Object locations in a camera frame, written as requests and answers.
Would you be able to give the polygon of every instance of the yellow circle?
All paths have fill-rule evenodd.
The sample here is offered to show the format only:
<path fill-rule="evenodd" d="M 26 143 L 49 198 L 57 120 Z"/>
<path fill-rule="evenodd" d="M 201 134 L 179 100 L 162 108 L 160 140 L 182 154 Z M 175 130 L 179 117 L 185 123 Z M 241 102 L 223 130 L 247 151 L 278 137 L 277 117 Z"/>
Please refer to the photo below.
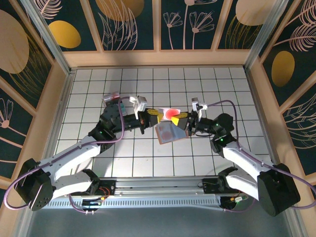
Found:
<path fill-rule="evenodd" d="M 135 18 L 144 9 L 144 0 L 96 0 L 96 3 L 104 15 L 115 21 L 130 20 L 130 16 L 127 15 L 128 8 L 132 11 Z"/>
<path fill-rule="evenodd" d="M 243 25 L 262 25 L 270 13 L 275 0 L 238 0 L 236 18 Z"/>
<path fill-rule="evenodd" d="M 281 51 L 276 55 L 272 63 L 272 81 L 278 86 L 285 86 L 291 79 L 295 67 L 293 55 L 287 51 Z"/>
<path fill-rule="evenodd" d="M 0 10 L 0 68 L 8 73 L 20 73 L 29 60 L 29 42 L 20 23 Z"/>
<path fill-rule="evenodd" d="M 75 48 L 80 45 L 79 32 L 66 21 L 54 21 L 48 25 L 56 42 L 65 48 Z"/>

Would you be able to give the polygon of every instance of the table surface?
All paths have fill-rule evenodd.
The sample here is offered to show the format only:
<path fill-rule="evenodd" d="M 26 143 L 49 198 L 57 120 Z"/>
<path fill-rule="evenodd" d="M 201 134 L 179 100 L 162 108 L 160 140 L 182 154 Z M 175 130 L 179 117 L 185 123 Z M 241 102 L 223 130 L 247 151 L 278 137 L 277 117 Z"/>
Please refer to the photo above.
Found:
<path fill-rule="evenodd" d="M 231 68 L 131 68 L 77 70 L 55 153 L 77 143 L 91 131 L 103 112 L 102 96 L 119 91 L 121 96 L 146 97 L 148 108 L 191 111 L 191 99 L 207 104 L 232 100 L 237 106 L 240 143 L 261 158 L 270 160 L 258 114 L 242 67 Z M 132 104 L 124 101 L 127 112 Z M 203 116 L 221 113 L 235 117 L 230 104 L 208 108 Z M 216 175 L 233 166 L 210 146 L 210 138 L 192 136 L 160 145 L 154 128 L 128 131 L 122 141 L 91 158 L 69 174 L 84 168 L 99 177 L 161 177 Z"/>

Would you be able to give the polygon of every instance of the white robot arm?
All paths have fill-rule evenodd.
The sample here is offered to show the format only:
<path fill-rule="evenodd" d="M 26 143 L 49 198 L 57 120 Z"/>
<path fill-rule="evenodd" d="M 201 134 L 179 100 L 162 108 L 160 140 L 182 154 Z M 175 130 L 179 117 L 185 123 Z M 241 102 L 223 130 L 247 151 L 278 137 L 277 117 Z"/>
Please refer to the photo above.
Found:
<path fill-rule="evenodd" d="M 140 128 L 144 134 L 146 128 L 160 122 L 162 115 L 157 110 L 146 109 L 144 97 L 131 98 L 135 114 L 123 117 L 124 129 Z M 116 140 L 115 134 L 122 130 L 118 106 L 117 97 L 108 101 L 96 127 L 77 144 L 38 163 L 30 159 L 23 164 L 20 175 L 39 165 L 51 164 L 25 177 L 15 186 L 32 211 L 43 208 L 50 200 L 63 195 L 76 192 L 95 194 L 100 180 L 91 170 L 85 169 L 73 175 L 68 175 L 68 171 L 111 147 L 113 143 L 98 142 Z M 273 216 L 299 202 L 300 196 L 292 178 L 254 162 L 249 156 L 256 156 L 240 147 L 232 137 L 230 132 L 234 129 L 233 118 L 228 114 L 221 114 L 214 120 L 202 118 L 200 110 L 206 108 L 206 105 L 200 106 L 195 100 L 191 113 L 181 113 L 174 116 L 172 121 L 187 130 L 190 136 L 198 131 L 214 134 L 211 142 L 213 151 L 236 165 L 219 173 L 220 188 L 240 190 L 254 197 Z M 278 168 L 289 172 L 285 165 L 280 165 Z"/>

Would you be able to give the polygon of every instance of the red object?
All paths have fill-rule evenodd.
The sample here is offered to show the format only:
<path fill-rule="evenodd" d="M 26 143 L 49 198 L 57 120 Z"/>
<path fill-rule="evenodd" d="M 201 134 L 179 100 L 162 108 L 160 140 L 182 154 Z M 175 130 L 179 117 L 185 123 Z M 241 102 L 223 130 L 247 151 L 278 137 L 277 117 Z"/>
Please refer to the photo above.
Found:
<path fill-rule="evenodd" d="M 172 117 L 172 116 L 175 116 L 175 115 L 178 115 L 178 114 L 180 114 L 180 112 L 179 112 L 178 110 L 170 109 L 170 110 L 168 110 L 168 111 L 166 112 L 166 118 L 167 118 L 168 120 L 171 120 L 171 117 Z"/>
<path fill-rule="evenodd" d="M 169 131 L 163 132 L 161 135 L 163 140 L 170 140 L 172 138 L 172 133 Z"/>

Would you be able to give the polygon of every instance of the decorative wallpaper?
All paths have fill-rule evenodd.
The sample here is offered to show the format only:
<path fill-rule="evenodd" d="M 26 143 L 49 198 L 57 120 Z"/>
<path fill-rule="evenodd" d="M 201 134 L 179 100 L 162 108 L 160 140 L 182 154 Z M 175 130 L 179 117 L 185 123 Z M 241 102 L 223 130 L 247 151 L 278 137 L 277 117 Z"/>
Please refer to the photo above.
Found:
<path fill-rule="evenodd" d="M 210 49 L 223 0 L 162 0 L 161 49 Z"/>
<path fill-rule="evenodd" d="M 275 0 L 233 0 L 218 49 L 250 49 Z"/>
<path fill-rule="evenodd" d="M 0 76 L 35 108 L 51 64 L 8 0 L 0 1 Z"/>
<path fill-rule="evenodd" d="M 47 46 L 46 42 L 44 41 L 43 37 L 41 36 L 40 32 L 38 31 L 38 29 L 36 28 L 35 24 L 33 23 L 33 21 L 31 20 L 30 16 L 28 15 L 28 13 L 26 12 L 26 9 L 24 8 L 23 4 L 21 3 L 21 0 L 17 0 L 17 2 L 20 4 L 21 9 L 24 11 L 25 15 L 27 16 L 27 18 L 29 19 L 29 22 L 32 24 L 34 30 L 37 32 L 37 34 L 39 35 L 41 41 L 45 44 L 45 47 L 47 48 L 47 50 L 49 51 L 50 56 L 55 59 L 55 56 L 53 55 L 53 53 L 50 51 L 49 47 Z"/>
<path fill-rule="evenodd" d="M 79 0 L 34 0 L 62 51 L 96 51 Z"/>
<path fill-rule="evenodd" d="M 306 175 L 316 172 L 316 84 L 283 117 Z"/>
<path fill-rule="evenodd" d="M 316 70 L 316 2 L 302 0 L 263 66 L 282 105 Z"/>
<path fill-rule="evenodd" d="M 2 203 L 3 203 L 4 193 L 5 193 L 5 190 L 0 189 L 0 207 L 2 206 Z"/>
<path fill-rule="evenodd" d="M 152 0 L 89 0 L 103 49 L 153 50 Z"/>
<path fill-rule="evenodd" d="M 0 89 L 0 177 L 11 178 L 32 119 Z"/>
<path fill-rule="evenodd" d="M 266 48 L 268 47 L 268 44 L 270 43 L 271 37 L 276 33 L 278 27 L 280 26 L 282 20 L 284 19 L 285 15 L 287 14 L 287 11 L 288 11 L 289 8 L 291 7 L 293 1 L 294 1 L 294 0 L 288 0 L 288 3 L 287 3 L 287 5 L 286 5 L 286 7 L 285 7 L 285 10 L 284 10 L 282 16 L 280 16 L 280 19 L 278 20 L 278 22 L 277 22 L 275 28 L 272 30 L 272 33 L 270 34 L 270 36 L 269 36 L 269 38 L 267 39 L 266 43 L 263 45 L 263 47 L 262 47 L 262 49 L 261 49 L 261 51 L 260 51 L 260 53 L 259 53 L 259 57 L 261 57 L 262 54 L 264 53 L 264 51 L 266 51 Z"/>

